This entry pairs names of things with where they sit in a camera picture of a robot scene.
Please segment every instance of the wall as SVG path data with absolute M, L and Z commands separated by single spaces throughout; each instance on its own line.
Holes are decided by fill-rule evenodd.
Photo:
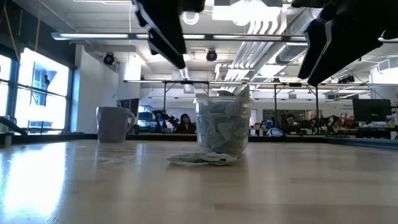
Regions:
M 84 47 L 76 47 L 76 66 L 73 82 L 71 131 L 96 133 L 96 108 L 116 106 L 119 75 L 88 54 Z
M 398 106 L 398 68 L 390 68 L 379 72 L 377 68 L 371 69 L 371 83 L 397 84 L 397 86 L 373 87 L 372 99 L 388 99 L 394 106 Z
M 123 80 L 129 75 L 131 70 L 128 68 L 128 62 L 122 61 L 118 65 L 119 81 L 118 81 L 118 99 L 128 100 L 139 98 L 140 83 L 124 83 Z

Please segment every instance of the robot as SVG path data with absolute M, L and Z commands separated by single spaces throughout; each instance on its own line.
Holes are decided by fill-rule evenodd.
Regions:
M 185 68 L 185 42 L 180 18 L 201 12 L 205 0 L 132 0 L 141 27 L 149 28 L 152 54 Z M 397 0 L 294 0 L 293 7 L 322 8 L 305 31 L 308 51 L 299 78 L 317 86 L 351 62 L 381 47 L 379 38 L 398 38 Z

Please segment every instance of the table surface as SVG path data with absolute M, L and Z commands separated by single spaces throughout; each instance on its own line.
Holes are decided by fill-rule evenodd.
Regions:
M 0 149 L 0 223 L 398 223 L 398 153 L 249 143 L 226 167 L 166 158 L 195 142 Z

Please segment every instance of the coffee mug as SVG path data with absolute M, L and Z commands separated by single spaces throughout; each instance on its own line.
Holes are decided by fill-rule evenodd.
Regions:
M 135 119 L 134 114 L 127 108 L 97 107 L 98 141 L 103 143 L 124 142 L 127 132 L 134 125 Z

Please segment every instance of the window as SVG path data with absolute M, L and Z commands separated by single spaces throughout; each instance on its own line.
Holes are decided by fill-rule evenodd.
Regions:
M 0 55 L 0 79 L 10 79 L 11 59 Z
M 43 55 L 25 49 L 21 54 L 18 83 L 66 96 L 68 91 L 69 68 Z
M 0 55 L 0 116 L 6 115 L 11 59 Z
M 257 110 L 250 111 L 250 126 L 257 123 Z
M 68 67 L 25 49 L 18 79 L 18 126 L 41 128 L 43 124 L 43 128 L 63 129 L 68 79 Z
M 0 116 L 6 115 L 8 86 L 0 83 Z

